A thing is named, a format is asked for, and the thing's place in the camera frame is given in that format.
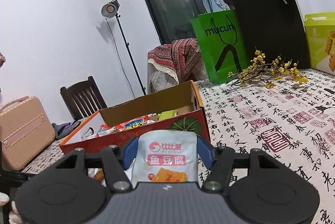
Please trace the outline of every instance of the wooden chair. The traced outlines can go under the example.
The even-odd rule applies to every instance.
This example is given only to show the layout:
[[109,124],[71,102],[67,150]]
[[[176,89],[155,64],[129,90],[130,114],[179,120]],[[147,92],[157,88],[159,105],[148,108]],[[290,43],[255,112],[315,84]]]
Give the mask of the wooden chair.
[[88,117],[107,107],[92,76],[69,88],[62,87],[61,95],[75,120]]

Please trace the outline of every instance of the cardboard box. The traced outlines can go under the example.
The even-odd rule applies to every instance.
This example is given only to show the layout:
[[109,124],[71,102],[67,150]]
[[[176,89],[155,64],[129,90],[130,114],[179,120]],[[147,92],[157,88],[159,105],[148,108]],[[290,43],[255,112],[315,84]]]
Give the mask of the cardboard box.
[[[102,124],[112,127],[139,116],[151,113],[158,114],[169,110],[178,110],[177,116],[119,133],[85,141],[82,140],[82,136],[89,129],[97,133]],[[139,137],[151,130],[179,128],[183,130],[189,125],[191,125],[193,129],[192,131],[210,142],[204,106],[193,81],[188,81],[153,94],[141,96],[114,107],[99,110],[83,121],[59,146],[64,154],[78,147],[84,148],[87,153],[98,153],[109,145],[122,146],[131,137]]]

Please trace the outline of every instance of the yellow flower branch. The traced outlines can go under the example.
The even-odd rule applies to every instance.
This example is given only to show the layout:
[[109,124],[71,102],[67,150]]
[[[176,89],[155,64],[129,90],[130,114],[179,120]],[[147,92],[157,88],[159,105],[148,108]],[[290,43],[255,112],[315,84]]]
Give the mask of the yellow flower branch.
[[275,86],[275,80],[280,80],[283,76],[291,75],[294,81],[297,81],[299,85],[308,82],[308,78],[303,76],[297,69],[298,63],[294,63],[293,67],[292,60],[284,62],[281,56],[272,61],[272,63],[265,63],[265,54],[259,50],[255,51],[256,57],[250,60],[252,65],[248,68],[243,69],[242,72],[234,74],[233,72],[228,73],[228,77],[232,79],[231,85],[245,85],[251,84],[252,82],[264,83],[264,86],[271,89]]

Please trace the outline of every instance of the pink suitcase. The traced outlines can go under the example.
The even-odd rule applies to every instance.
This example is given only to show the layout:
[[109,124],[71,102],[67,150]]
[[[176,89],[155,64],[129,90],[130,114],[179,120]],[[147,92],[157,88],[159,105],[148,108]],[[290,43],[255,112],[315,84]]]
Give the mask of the pink suitcase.
[[52,127],[37,97],[22,97],[0,108],[2,163],[21,170],[55,139]]

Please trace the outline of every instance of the suitcase handle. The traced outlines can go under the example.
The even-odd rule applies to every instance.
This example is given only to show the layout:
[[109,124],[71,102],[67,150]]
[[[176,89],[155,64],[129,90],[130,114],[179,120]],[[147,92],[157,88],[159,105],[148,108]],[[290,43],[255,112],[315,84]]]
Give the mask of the suitcase handle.
[[13,100],[13,101],[11,101],[11,102],[8,102],[7,104],[5,104],[4,106],[2,106],[2,107],[0,108],[0,112],[2,112],[2,111],[3,111],[5,108],[7,108],[8,106],[10,106],[10,105],[12,105],[12,104],[14,104],[14,103],[16,103],[16,102],[22,102],[23,100],[26,100],[27,98],[28,98],[28,96],[24,96],[24,97],[15,99],[15,100]]

